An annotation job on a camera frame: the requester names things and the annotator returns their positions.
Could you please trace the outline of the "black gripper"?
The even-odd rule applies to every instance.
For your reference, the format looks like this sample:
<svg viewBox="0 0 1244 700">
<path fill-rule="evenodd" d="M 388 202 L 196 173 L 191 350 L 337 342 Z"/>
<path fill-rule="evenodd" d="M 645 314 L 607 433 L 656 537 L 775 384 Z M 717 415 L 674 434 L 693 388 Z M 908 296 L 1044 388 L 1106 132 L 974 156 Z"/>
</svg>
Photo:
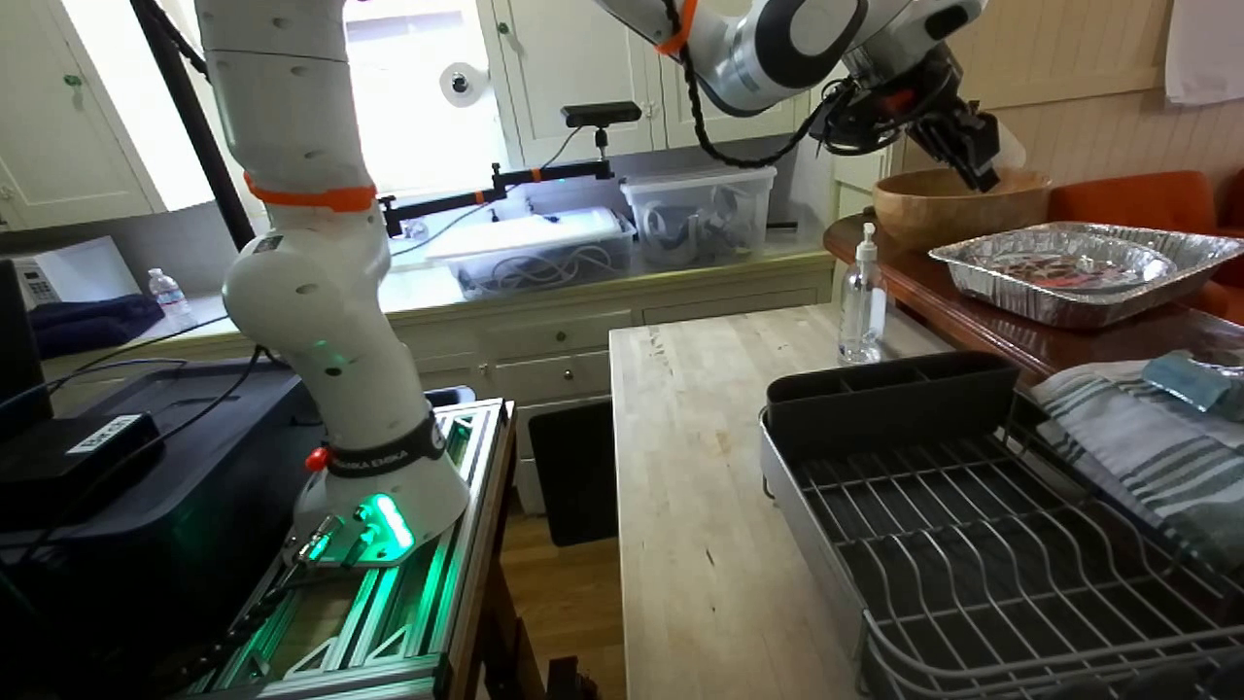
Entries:
<svg viewBox="0 0 1244 700">
<path fill-rule="evenodd" d="M 934 47 L 901 74 L 851 59 L 832 88 L 829 149 L 835 156 L 867 156 L 900 135 L 954 166 L 967 191 L 1001 187 L 1001 122 L 961 96 L 961 64 L 949 47 Z"/>
</svg>

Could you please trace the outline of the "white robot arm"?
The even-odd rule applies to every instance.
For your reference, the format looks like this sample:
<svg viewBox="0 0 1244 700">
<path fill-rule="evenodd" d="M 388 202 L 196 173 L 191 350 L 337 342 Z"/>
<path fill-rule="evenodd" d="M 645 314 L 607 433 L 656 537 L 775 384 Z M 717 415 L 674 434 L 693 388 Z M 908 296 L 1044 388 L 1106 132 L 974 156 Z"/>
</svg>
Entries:
<svg viewBox="0 0 1244 700">
<path fill-rule="evenodd" d="M 234 328 L 275 350 L 317 396 L 327 466 L 297 506 L 302 537 L 337 523 L 384 554 L 440 537 L 467 488 L 440 446 L 414 350 L 378 304 L 388 241 L 366 173 L 344 0 L 196 0 L 225 140 L 267 232 L 234 261 Z M 908 129 L 961 183 L 997 183 L 1001 122 L 956 92 L 949 38 L 988 0 L 753 0 L 726 18 L 702 0 L 597 0 L 670 55 L 731 116 L 843 74 L 816 135 L 867 152 Z"/>
</svg>

